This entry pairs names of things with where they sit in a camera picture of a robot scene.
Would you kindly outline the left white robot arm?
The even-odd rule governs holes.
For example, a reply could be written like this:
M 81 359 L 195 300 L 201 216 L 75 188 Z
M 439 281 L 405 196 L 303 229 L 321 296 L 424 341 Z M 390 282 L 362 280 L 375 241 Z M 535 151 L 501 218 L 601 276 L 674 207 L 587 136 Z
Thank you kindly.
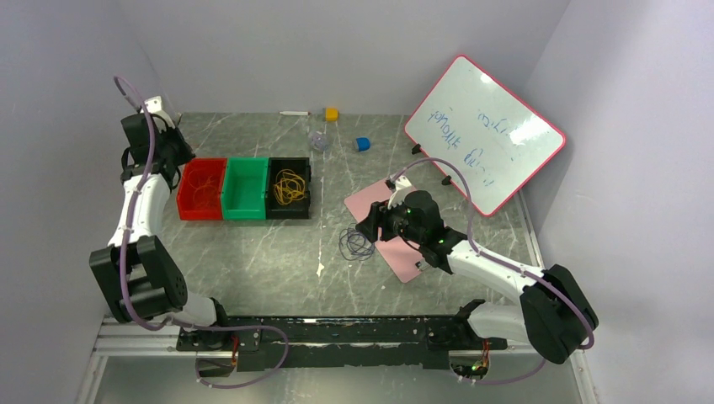
M 199 326 L 200 340 L 220 350 L 233 337 L 224 308 L 217 300 L 188 290 L 159 238 L 174 181 L 195 154 L 165 111 L 150 116 L 151 124 L 142 112 L 121 121 L 129 142 L 120 159 L 122 211 L 107 247 L 91 252 L 88 263 L 116 321 Z

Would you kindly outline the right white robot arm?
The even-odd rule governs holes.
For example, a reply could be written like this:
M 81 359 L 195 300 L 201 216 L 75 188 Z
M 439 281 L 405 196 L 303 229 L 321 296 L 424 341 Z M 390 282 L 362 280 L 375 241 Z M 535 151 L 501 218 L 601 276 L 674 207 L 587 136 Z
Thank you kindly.
M 492 252 L 447 226 L 430 193 L 412 191 L 396 204 L 377 201 L 356 229 L 370 242 L 399 239 L 415 247 L 430 267 L 474 279 L 510 300 L 464 309 L 454 335 L 463 348 L 490 338 L 528 343 L 543 359 L 562 364 L 594 345 L 599 320 L 571 272 L 543 269 Z

